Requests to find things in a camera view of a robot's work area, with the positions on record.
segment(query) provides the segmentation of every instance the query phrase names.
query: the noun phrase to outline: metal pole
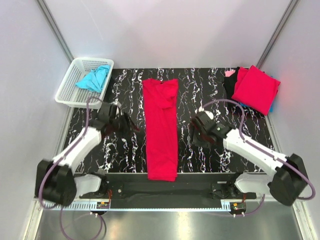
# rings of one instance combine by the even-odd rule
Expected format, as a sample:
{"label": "metal pole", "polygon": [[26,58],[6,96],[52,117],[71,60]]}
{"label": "metal pole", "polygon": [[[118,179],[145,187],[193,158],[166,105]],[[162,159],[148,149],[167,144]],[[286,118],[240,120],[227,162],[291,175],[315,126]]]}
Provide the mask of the metal pole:
{"label": "metal pole", "polygon": [[47,4],[45,3],[45,0],[35,0],[39,7],[40,7],[40,10],[41,12],[43,13],[45,19],[47,20],[50,28],[52,29],[53,31],[53,34],[55,35],[57,41],[59,42],[65,56],[67,57],[68,61],[71,63],[74,58],[74,56],[72,55],[64,37],[62,36],[58,26],[57,26],[57,23],[54,19],[54,17],[52,16]]}
{"label": "metal pole", "polygon": [[256,67],[258,69],[260,69],[263,64],[265,63],[269,53],[271,52],[272,48],[274,47],[277,39],[280,36],[280,33],[282,32],[282,30],[284,29],[289,17],[291,16],[291,14],[294,12],[297,4],[300,2],[300,0],[291,0],[289,5],[286,7],[286,10],[284,11],[278,25],[276,26],[268,44],[266,45],[258,63],[256,64]]}

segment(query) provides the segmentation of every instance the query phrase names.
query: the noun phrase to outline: folded red garment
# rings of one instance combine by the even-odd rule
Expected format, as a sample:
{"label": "folded red garment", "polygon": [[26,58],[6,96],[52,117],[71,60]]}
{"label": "folded red garment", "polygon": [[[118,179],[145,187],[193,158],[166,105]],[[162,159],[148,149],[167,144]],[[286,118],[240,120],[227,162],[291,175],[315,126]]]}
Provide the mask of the folded red garment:
{"label": "folded red garment", "polygon": [[268,76],[255,66],[251,66],[246,74],[245,68],[241,67],[240,70],[232,99],[267,115],[277,95],[280,81]]}
{"label": "folded red garment", "polygon": [[178,80],[142,81],[149,180],[173,182],[178,168]]}

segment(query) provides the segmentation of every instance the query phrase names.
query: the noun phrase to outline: white plastic basket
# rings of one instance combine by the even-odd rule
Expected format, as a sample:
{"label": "white plastic basket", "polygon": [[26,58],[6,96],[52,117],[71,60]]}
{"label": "white plastic basket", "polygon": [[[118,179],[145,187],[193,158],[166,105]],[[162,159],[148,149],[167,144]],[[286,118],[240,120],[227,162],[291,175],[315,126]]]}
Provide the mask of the white plastic basket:
{"label": "white plastic basket", "polygon": [[[101,93],[92,92],[86,89],[81,89],[76,86],[76,83],[81,81],[85,75],[91,70],[97,69],[99,66],[109,65],[110,71],[106,76],[104,86]],[[111,72],[114,67],[114,61],[105,58],[94,57],[77,57],[70,64],[60,87],[55,95],[55,101],[66,104],[73,108],[86,108],[89,97],[98,97],[104,99],[106,90],[110,81]],[[99,109],[101,102],[97,99],[91,99],[89,103],[90,109]]]}

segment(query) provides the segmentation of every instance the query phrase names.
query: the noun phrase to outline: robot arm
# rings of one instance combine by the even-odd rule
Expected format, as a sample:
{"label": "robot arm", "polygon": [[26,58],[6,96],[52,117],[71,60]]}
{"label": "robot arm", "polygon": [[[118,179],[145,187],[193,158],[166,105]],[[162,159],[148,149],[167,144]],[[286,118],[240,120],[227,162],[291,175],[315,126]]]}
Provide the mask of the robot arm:
{"label": "robot arm", "polygon": [[40,185],[54,163],[63,158],[47,179],[42,198],[62,206],[87,193],[106,193],[108,189],[104,176],[86,174],[75,177],[77,167],[87,154],[97,146],[104,136],[111,133],[138,132],[127,113],[122,113],[119,104],[103,102],[97,116],[89,122],[81,133],[60,154],[51,160],[43,159],[37,167],[35,196],[38,197]]}
{"label": "robot arm", "polygon": [[291,206],[307,186],[300,176],[276,160],[287,162],[308,178],[301,157],[295,154],[288,157],[246,135],[240,136],[239,129],[224,123],[216,123],[209,111],[198,112],[191,119],[189,128],[191,144],[204,148],[221,144],[225,149],[248,159],[264,171],[263,174],[248,172],[236,174],[236,177],[226,184],[228,194],[231,196],[237,191],[261,194],[270,192],[277,201]]}

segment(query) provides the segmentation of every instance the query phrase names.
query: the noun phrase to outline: metal frame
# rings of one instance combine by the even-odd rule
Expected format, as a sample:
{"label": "metal frame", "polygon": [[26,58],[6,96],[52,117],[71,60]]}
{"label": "metal frame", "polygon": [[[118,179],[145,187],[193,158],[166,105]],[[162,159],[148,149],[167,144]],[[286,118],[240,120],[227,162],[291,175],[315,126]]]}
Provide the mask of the metal frame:
{"label": "metal frame", "polygon": [[[256,66],[260,69],[264,62],[266,61],[269,53],[271,52],[273,46],[275,45],[277,39],[279,38],[282,30],[284,29],[287,21],[289,20],[291,14],[295,10],[297,4],[300,0],[291,0],[288,4],[285,12],[283,13],[278,25],[275,28],[275,31],[273,32],[267,46],[265,47],[259,61],[257,62]],[[65,56],[71,63],[74,59],[74,56],[72,55],[64,37],[62,36],[57,23],[54,20],[54,17],[52,16],[47,4],[45,3],[45,0],[36,0],[38,3],[40,10],[42,11],[45,19],[47,20],[50,28],[52,29],[57,41],[59,42]],[[59,142],[56,147],[56,153],[61,152],[64,146],[64,142],[66,139],[66,135],[69,128],[69,123],[72,117],[73,109],[69,108],[67,110],[66,118],[65,118],[65,124],[61,129],[61,134],[59,138]],[[274,148],[276,151],[281,152],[281,147],[279,144],[279,140],[277,137],[277,134],[275,132],[275,129],[273,127],[272,120],[269,118],[269,116],[266,117],[267,126],[271,135],[272,142],[274,144]],[[305,240],[316,240],[317,234],[315,232],[313,223],[310,218],[310,214],[308,211],[308,208],[306,206],[305,202],[297,201],[293,205],[293,209],[295,212],[295,216],[302,234],[303,239]],[[30,205],[29,214],[26,218],[25,222],[25,230],[22,233],[20,239],[21,240],[34,240],[37,234],[37,230],[40,224],[40,219],[43,213],[43,209],[40,206],[40,203],[37,199],[32,200]]]}

